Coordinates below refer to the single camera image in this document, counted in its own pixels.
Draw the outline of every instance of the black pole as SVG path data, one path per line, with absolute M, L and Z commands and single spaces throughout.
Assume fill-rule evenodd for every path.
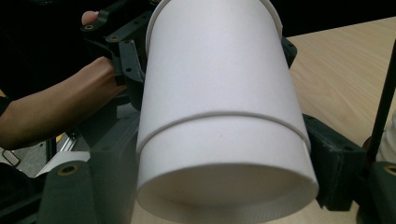
M 46 141 L 47 162 L 58 152 L 56 147 L 56 138 L 51 138 Z
M 389 69 L 382 90 L 381 100 L 375 118 L 370 145 L 367 149 L 367 161 L 372 164 L 375 161 L 376 154 L 381 143 L 382 134 L 387 122 L 390 105 L 392 103 L 393 94 L 396 89 L 396 40 L 393 44 L 393 50 L 390 56 Z

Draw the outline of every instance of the person's arm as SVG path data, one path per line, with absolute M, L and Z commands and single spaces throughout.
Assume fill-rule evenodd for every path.
M 65 81 L 9 104 L 0 117 L 0 147 L 13 150 L 55 137 L 125 90 L 102 57 Z

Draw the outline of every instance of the white tube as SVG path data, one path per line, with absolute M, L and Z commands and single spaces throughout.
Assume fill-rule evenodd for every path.
M 158 5 L 137 139 L 143 208 L 182 223 L 255 223 L 315 200 L 280 37 L 267 0 Z

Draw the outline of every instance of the table surface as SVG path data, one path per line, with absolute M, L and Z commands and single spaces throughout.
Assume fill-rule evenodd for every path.
M 362 146 L 371 136 L 396 38 L 396 17 L 288 37 L 298 50 L 290 72 L 302 112 Z M 389 117 L 395 110 L 393 99 Z M 267 223 L 356 223 L 358 206 L 333 212 L 313 201 Z M 171 224 L 135 204 L 132 224 Z

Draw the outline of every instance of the hand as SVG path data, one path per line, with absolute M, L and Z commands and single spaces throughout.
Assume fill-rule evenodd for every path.
M 92 21 L 95 21 L 98 18 L 98 15 L 98 11 L 86 11 L 84 12 L 84 14 L 82 14 L 81 23 L 85 25 Z

